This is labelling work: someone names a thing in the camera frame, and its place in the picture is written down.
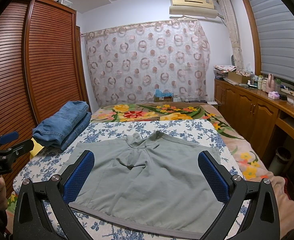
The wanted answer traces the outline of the person's left hand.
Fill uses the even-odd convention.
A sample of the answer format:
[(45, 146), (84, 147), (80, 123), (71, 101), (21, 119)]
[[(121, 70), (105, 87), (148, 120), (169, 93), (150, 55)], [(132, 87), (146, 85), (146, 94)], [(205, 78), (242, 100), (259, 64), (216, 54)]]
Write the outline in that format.
[(6, 186), (2, 176), (0, 176), (0, 210), (5, 211), (8, 207), (6, 199)]

